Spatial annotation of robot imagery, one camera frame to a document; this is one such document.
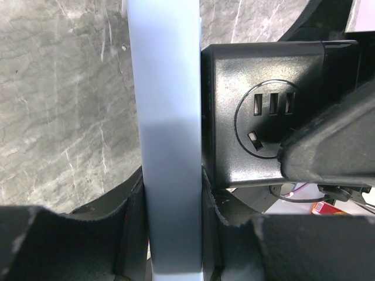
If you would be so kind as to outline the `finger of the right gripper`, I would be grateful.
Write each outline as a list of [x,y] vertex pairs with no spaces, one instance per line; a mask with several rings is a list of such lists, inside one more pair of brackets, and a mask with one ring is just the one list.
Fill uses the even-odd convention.
[[279,154],[289,181],[374,186],[374,82],[295,132]]
[[345,29],[352,0],[309,1],[280,42],[346,39]]

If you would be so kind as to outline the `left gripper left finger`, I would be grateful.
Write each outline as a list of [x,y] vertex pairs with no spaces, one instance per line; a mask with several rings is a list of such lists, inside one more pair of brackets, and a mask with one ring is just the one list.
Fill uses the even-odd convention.
[[2,280],[144,280],[148,229],[142,174],[70,213],[1,207]]

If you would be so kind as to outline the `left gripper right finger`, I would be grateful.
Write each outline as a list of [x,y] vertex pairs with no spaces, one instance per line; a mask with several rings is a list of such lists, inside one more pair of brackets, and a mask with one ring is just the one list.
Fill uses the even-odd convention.
[[373,280],[374,218],[261,214],[202,176],[204,280]]

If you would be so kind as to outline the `black cube socket adapter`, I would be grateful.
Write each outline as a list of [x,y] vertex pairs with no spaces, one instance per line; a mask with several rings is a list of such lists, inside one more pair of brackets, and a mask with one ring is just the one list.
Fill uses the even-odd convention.
[[361,52],[355,40],[206,47],[202,149],[212,187],[282,183],[282,144],[355,88]]

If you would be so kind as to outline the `light blue long power strip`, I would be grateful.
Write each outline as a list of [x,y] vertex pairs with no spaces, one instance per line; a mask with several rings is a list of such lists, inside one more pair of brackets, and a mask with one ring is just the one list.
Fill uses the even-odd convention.
[[154,280],[202,280],[198,1],[128,1]]

